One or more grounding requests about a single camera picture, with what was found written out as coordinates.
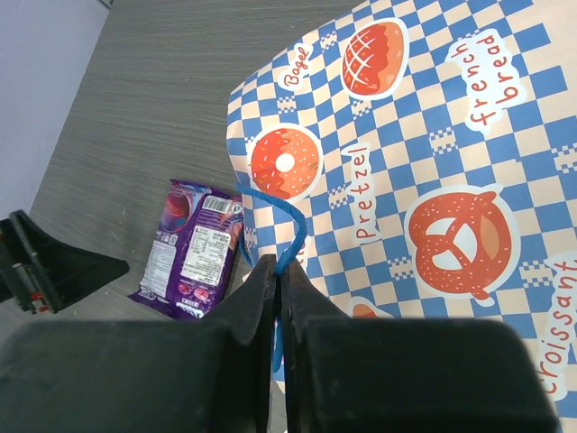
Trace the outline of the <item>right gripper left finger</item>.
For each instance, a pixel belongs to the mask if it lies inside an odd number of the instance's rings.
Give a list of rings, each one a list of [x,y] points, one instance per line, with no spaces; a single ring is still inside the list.
[[[198,321],[42,321],[1,347],[4,432],[263,432],[276,260]]]

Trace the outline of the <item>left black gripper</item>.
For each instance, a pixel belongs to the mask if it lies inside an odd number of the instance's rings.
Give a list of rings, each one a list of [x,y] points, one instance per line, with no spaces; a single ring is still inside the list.
[[[46,234],[23,210],[1,221],[1,301],[24,312],[56,313],[128,271],[124,260]]]

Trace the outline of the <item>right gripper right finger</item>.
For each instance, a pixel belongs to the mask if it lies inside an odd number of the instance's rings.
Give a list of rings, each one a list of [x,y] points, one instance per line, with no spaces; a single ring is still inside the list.
[[[279,279],[291,432],[554,432],[523,342],[476,318],[350,318],[292,263]]]

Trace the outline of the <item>purple candy snack packet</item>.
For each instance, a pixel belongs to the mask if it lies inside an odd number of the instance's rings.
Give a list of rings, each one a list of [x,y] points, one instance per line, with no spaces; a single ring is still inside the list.
[[[242,231],[238,197],[172,180],[139,288],[129,298],[172,319],[201,319],[224,298]]]

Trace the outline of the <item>checkered paper bag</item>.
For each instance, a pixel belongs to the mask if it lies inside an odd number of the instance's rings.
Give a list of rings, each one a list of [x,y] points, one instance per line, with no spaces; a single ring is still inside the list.
[[[506,323],[575,431],[575,2],[363,2],[231,93],[226,145],[334,304]]]

